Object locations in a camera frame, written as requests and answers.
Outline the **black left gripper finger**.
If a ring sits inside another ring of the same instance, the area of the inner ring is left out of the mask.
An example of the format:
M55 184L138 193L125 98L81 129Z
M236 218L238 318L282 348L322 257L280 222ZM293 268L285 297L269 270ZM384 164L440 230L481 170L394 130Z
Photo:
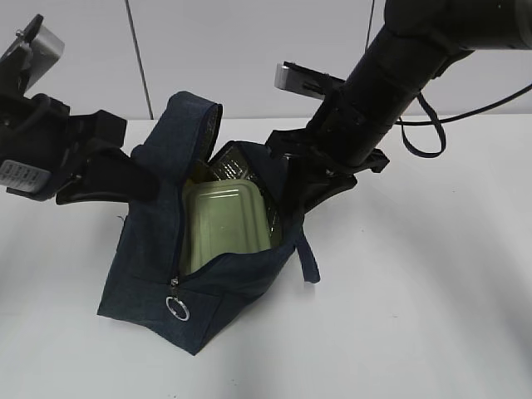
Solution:
M159 179L119 149L92 156L85 179L126 194L129 200L154 200L159 194Z
M57 192L55 197L57 205L81 202L127 203L128 201L129 198L126 194L85 178L69 182Z

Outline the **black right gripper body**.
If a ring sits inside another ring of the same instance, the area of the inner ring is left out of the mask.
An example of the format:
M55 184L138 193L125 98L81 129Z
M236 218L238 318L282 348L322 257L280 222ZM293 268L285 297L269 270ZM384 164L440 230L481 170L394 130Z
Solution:
M339 174L380 173L389 159L377 145L388 131L385 101L354 101L345 93L329 93L305 127L275 130L266 146L274 157L306 160Z

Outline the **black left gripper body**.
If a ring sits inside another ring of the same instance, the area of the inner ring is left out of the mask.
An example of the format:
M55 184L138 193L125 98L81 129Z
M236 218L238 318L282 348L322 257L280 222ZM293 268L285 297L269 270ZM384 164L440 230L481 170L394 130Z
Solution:
M45 201L81 178L96 154L123 146L127 121L107 111L72 116L47 96L1 95L1 186Z

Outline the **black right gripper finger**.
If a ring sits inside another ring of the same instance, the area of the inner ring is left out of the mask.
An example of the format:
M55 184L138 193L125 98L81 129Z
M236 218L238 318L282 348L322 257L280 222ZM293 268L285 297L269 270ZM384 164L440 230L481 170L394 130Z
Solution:
M288 159L280 208L285 214L305 215L315 191L314 166L310 159L293 157Z
M304 169L302 181L301 206L304 214L333 196L353 189L357 184L355 175L324 168Z

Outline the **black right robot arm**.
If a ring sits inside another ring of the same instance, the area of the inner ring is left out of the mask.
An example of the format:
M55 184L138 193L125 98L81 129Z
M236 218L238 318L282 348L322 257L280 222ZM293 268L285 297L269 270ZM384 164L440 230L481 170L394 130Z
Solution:
M350 190L357 173L382 171L378 144L427 83L479 50L528 50L528 1L389 1L384 24L348 78L291 62L274 85L321 101L304 128L274 131L267 144L288 159L281 206L308 212Z

